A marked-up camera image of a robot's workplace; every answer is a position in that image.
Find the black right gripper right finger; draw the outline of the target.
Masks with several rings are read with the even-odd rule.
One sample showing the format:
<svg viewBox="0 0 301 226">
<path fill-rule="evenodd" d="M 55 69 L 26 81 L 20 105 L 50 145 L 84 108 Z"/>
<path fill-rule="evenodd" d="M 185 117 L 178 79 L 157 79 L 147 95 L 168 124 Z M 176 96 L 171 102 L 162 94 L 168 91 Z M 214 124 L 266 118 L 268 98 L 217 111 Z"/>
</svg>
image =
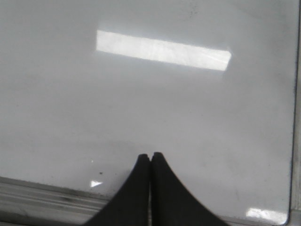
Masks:
<svg viewBox="0 0 301 226">
<path fill-rule="evenodd" d="M 173 173 L 162 153 L 151 160 L 151 216 L 154 226 L 221 226 Z"/>
</svg>

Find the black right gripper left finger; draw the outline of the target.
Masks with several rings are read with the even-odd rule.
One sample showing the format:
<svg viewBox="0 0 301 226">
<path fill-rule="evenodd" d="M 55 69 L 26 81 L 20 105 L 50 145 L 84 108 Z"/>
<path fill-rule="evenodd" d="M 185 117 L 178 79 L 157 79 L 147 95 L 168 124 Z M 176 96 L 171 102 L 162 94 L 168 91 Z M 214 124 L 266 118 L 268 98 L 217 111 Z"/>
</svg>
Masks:
<svg viewBox="0 0 301 226">
<path fill-rule="evenodd" d="M 130 175 L 114 197 L 85 226 L 147 226 L 151 162 L 138 156 Z"/>
</svg>

